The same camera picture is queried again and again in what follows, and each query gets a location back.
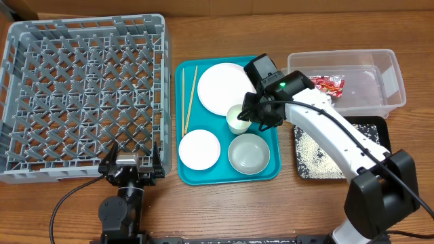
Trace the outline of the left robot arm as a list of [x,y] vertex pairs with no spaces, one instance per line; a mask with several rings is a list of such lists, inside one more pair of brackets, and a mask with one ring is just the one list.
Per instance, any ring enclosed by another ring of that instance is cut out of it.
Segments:
[[153,243],[150,234],[140,229],[140,223],[144,187],[154,186],[158,178],[165,177],[158,146],[152,146],[151,168],[143,171],[137,153],[119,152],[118,144],[114,144],[101,160],[98,172],[118,188],[116,196],[106,198],[99,206],[98,217],[102,222],[99,242]]

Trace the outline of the pink small bowl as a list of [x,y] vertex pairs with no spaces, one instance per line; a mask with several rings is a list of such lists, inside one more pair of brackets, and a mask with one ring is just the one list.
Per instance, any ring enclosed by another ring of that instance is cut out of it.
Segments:
[[220,157],[218,138],[210,131],[196,129],[187,133],[180,141],[178,155],[189,169],[201,171],[212,167]]

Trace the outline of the grey ceramic bowl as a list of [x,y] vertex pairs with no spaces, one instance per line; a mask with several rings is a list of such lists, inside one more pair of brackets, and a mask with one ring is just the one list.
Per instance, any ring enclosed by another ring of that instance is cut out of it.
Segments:
[[228,149],[231,166],[241,174],[254,175],[269,164],[271,153],[268,144],[256,134],[237,136]]

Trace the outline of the red snack wrapper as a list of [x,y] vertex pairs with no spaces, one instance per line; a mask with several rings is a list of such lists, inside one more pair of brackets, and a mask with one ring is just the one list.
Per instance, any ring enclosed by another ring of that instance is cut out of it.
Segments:
[[308,76],[308,78],[314,83],[315,87],[321,92],[333,96],[335,98],[340,98],[342,96],[344,87],[344,76],[343,75],[332,75],[332,76]]

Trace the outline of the white paper cup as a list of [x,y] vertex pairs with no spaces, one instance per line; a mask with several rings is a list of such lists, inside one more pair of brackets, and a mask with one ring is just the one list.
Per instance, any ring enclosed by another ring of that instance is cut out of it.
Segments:
[[242,105],[237,104],[230,107],[226,114],[226,122],[228,123],[228,127],[230,131],[235,135],[245,133],[252,124],[250,121],[242,121],[237,118],[241,111]]

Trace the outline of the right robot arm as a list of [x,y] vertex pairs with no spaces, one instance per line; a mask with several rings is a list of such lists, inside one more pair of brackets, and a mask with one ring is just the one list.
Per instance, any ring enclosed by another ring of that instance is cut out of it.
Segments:
[[287,120],[301,128],[333,158],[349,183],[345,221],[325,243],[374,243],[394,234],[392,226],[423,207],[414,159],[391,153],[336,112],[313,82],[299,71],[248,71],[256,93],[247,93],[238,118],[259,123],[261,131]]

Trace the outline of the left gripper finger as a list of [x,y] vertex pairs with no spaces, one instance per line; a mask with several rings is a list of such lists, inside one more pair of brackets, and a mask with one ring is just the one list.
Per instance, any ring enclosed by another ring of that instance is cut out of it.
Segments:
[[165,170],[159,156],[159,147],[156,142],[153,143],[152,167],[154,176],[165,175]]
[[108,154],[101,160],[98,166],[100,174],[107,174],[112,165],[115,164],[118,155],[118,143],[114,143]]

